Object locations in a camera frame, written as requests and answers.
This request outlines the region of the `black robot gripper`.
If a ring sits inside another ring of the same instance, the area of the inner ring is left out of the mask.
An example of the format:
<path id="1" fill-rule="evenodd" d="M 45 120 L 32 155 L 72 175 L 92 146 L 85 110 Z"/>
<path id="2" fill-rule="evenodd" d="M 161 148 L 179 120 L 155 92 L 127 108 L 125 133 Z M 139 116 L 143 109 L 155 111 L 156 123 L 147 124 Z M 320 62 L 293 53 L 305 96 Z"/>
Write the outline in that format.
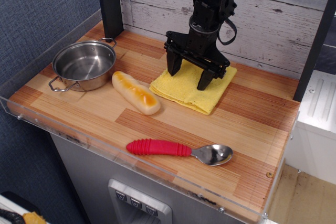
<path id="1" fill-rule="evenodd" d="M 196 22 L 189 22 L 188 34 L 167 31 L 164 48 L 167 52 L 167 70 L 174 76 L 181 68 L 182 59 L 203 69 L 197 89 L 203 91 L 214 78 L 223 78 L 228 59 L 216 47 L 220 25 L 206 29 Z"/>

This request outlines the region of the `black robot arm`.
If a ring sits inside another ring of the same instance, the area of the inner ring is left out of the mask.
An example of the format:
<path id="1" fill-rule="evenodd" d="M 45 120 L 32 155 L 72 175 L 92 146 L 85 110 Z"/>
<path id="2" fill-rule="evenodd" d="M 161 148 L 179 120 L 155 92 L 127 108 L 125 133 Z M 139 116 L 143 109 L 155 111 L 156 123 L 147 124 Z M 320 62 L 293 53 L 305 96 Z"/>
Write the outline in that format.
<path id="1" fill-rule="evenodd" d="M 166 33 L 167 70 L 173 76 L 180 70 L 182 60 L 187 60 L 203 69 L 197 88 L 205 90 L 213 79 L 223 78 L 230 65 L 216 42 L 223 23 L 237 30 L 229 20 L 237 5 L 234 0 L 193 0 L 193 6 L 188 34 Z"/>

